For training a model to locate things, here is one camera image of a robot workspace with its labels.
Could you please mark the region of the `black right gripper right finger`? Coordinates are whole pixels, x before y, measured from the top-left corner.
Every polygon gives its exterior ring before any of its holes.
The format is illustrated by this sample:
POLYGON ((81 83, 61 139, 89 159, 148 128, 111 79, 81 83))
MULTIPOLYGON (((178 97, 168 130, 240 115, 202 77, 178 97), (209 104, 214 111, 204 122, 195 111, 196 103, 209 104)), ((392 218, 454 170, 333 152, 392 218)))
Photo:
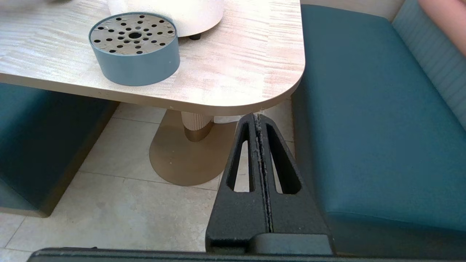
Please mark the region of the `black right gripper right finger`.
POLYGON ((323 234, 329 229, 275 122, 259 116, 261 182, 269 233, 323 234))

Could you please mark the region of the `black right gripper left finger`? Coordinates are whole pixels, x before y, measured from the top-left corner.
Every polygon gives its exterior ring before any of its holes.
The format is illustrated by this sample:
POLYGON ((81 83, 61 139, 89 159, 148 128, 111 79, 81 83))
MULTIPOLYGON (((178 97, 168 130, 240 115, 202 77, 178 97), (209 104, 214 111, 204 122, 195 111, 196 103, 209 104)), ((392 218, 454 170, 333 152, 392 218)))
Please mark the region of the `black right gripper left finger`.
POLYGON ((253 237, 269 232, 262 152, 256 127, 254 114, 248 114, 238 122, 205 232, 205 249, 208 253, 243 254, 253 237), (249 192, 235 192, 244 142, 248 145, 249 192))

